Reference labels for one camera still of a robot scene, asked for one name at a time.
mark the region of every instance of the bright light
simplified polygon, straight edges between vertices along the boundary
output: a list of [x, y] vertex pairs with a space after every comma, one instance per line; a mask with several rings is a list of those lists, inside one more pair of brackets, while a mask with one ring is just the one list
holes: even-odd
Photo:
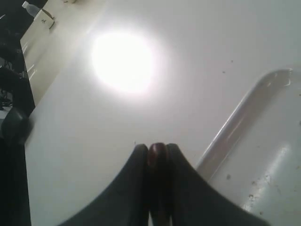
[[100, 35], [93, 48], [93, 65], [101, 81], [126, 93], [145, 91], [154, 75], [151, 42], [131, 32]]

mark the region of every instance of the bottle cap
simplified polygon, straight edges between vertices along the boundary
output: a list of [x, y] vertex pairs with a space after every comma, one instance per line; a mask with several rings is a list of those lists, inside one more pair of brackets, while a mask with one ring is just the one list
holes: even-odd
[[22, 5], [23, 8], [26, 8], [29, 5], [29, 3], [27, 1], [25, 1]]

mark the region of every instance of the plastic bottle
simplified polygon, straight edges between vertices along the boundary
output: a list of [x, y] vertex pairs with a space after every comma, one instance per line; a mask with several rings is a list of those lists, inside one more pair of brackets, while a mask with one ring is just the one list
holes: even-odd
[[41, 10], [39, 7], [36, 7], [35, 5], [29, 4], [27, 1], [25, 1], [22, 5], [23, 8], [26, 9], [26, 11], [35, 18], [35, 16], [38, 14], [38, 12]]

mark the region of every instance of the water bottle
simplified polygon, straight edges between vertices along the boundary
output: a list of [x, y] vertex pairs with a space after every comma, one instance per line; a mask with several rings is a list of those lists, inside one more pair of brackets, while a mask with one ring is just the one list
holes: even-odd
[[25, 1], [22, 5], [23, 8], [26, 9], [26, 11], [33, 16], [33, 18], [36, 17], [38, 12], [41, 10], [39, 7], [36, 7], [35, 5], [29, 4], [27, 1]]

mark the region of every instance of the white table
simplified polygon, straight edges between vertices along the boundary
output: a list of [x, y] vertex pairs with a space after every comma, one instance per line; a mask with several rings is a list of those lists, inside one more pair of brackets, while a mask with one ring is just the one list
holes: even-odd
[[37, 105], [57, 74], [69, 62], [99, 16], [104, 0], [48, 0], [44, 9], [55, 20], [51, 29], [33, 21], [21, 39], [30, 85]]
[[[32, 225], [56, 226], [84, 208], [135, 143], [178, 143], [196, 166], [256, 80], [300, 60], [300, 7], [296, 0], [99, 6], [100, 17], [32, 114], [26, 144]], [[54, 49], [46, 57], [57, 56]], [[44, 69], [47, 76], [53, 70]], [[110, 83], [112, 72], [127, 78], [139, 72], [151, 83], [128, 93], [132, 84], [119, 84], [123, 77]]]

